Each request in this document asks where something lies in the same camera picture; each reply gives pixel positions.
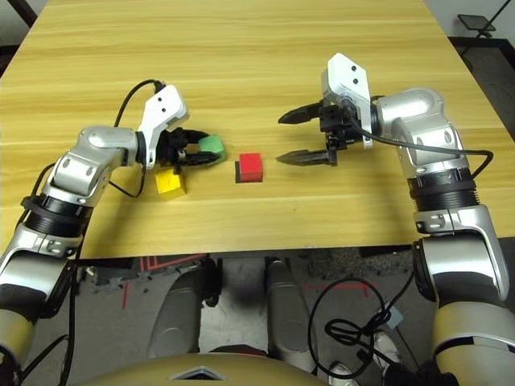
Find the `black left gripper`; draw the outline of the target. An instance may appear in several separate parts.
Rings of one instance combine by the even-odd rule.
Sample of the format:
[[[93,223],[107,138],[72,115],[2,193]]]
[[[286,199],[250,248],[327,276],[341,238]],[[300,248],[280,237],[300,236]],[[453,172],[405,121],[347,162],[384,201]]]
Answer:
[[[156,148],[156,162],[160,166],[174,166],[175,173],[180,174],[186,166],[207,166],[226,160],[225,153],[200,151],[186,153],[189,144],[198,144],[200,140],[208,137],[204,131],[183,129],[178,127],[172,131],[165,129],[159,136]]]

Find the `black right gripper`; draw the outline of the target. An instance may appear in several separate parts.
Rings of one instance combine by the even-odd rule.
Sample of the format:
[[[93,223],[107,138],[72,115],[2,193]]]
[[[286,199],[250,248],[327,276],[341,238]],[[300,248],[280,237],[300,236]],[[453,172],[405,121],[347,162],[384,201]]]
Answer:
[[[323,101],[304,105],[284,113],[279,124],[297,125],[319,117],[320,131],[325,135],[324,150],[293,150],[276,158],[280,163],[291,166],[337,165],[337,150],[362,142],[362,135],[355,130],[352,120],[359,123],[356,107],[342,109]]]

